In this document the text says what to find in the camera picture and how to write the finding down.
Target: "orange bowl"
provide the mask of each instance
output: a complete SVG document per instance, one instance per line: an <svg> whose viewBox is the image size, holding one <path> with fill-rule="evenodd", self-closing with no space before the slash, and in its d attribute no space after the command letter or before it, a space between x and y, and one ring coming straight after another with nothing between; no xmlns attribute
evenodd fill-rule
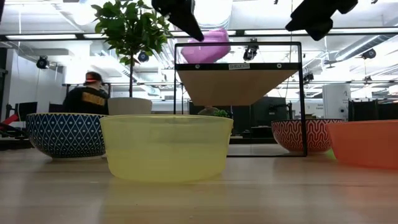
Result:
<svg viewBox="0 0 398 224"><path fill-rule="evenodd" d="M326 128L339 162L398 169L398 120L327 124Z"/></svg>
<svg viewBox="0 0 398 224"><path fill-rule="evenodd" d="M340 123L342 119L307 119L307 149L309 154L324 153L330 148L326 124ZM303 152L301 120L271 122L275 140L290 152Z"/></svg>

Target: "yellow plastic bowl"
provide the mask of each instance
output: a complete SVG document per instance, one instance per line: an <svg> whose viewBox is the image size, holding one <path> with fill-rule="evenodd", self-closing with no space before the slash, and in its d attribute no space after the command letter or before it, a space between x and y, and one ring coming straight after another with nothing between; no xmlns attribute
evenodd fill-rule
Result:
<svg viewBox="0 0 398 224"><path fill-rule="evenodd" d="M100 122L109 169L116 177L185 182L209 178L225 168L232 119L121 115Z"/></svg>

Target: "blue patterned bowl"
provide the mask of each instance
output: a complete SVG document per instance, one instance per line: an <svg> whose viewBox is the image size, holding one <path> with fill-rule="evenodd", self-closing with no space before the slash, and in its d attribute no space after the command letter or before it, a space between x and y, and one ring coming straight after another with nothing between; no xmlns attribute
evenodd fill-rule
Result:
<svg viewBox="0 0 398 224"><path fill-rule="evenodd" d="M100 118L97 114L28 114L26 128L30 142L40 152L57 159L99 157L105 153Z"/></svg>

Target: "table surface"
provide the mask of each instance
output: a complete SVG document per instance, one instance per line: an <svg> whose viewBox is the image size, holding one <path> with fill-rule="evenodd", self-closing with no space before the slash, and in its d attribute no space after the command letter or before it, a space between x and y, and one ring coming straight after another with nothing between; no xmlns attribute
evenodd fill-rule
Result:
<svg viewBox="0 0 398 224"><path fill-rule="evenodd" d="M113 177L106 159L52 162L0 152L0 223L396 224L398 172L327 157L228 158L222 175L189 184Z"/></svg>

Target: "person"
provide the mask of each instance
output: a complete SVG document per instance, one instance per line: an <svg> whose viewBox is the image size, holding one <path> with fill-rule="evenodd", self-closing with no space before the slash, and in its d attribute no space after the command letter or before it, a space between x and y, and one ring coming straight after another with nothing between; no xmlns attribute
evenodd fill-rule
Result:
<svg viewBox="0 0 398 224"><path fill-rule="evenodd" d="M198 115L203 116L214 116L214 113L217 112L218 109L212 106L205 106L205 109L199 111Z"/></svg>
<svg viewBox="0 0 398 224"><path fill-rule="evenodd" d="M74 88L65 97L63 112L109 115L108 96L101 92L102 82L99 73L88 72L84 87Z"/></svg>

